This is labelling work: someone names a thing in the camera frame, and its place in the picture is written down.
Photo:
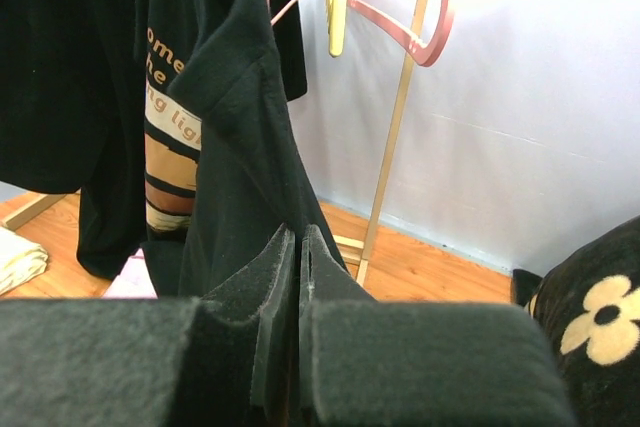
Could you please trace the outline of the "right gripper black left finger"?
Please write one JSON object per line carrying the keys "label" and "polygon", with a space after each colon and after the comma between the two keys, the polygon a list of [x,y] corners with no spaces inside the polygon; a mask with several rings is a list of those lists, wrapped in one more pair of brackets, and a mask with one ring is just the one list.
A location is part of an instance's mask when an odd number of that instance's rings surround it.
{"label": "right gripper black left finger", "polygon": [[204,298],[5,300],[5,426],[282,426],[295,238]]}

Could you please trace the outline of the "black t shirt with print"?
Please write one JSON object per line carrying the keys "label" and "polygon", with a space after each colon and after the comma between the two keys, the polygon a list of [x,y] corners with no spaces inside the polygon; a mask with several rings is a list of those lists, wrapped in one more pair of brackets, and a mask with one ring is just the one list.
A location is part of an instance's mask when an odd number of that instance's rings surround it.
{"label": "black t shirt with print", "polygon": [[267,0],[135,0],[143,190],[83,188],[79,263],[113,279],[142,249],[156,291],[200,296],[281,225],[331,232],[287,104],[307,90],[300,15]]}

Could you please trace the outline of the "pink t shirt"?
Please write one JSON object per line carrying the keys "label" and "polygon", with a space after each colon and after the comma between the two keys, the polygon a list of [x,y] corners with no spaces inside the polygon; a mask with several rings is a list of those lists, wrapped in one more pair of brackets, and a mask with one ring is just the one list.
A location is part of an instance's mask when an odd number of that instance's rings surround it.
{"label": "pink t shirt", "polygon": [[103,298],[156,298],[144,252],[138,249],[102,295]]}

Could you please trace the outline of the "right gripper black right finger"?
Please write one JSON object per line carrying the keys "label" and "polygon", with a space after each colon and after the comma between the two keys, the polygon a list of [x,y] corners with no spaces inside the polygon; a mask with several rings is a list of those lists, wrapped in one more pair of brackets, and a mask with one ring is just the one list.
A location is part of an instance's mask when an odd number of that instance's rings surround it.
{"label": "right gripper black right finger", "polygon": [[539,326],[504,303],[381,302],[309,226],[300,407],[310,426],[573,426]]}

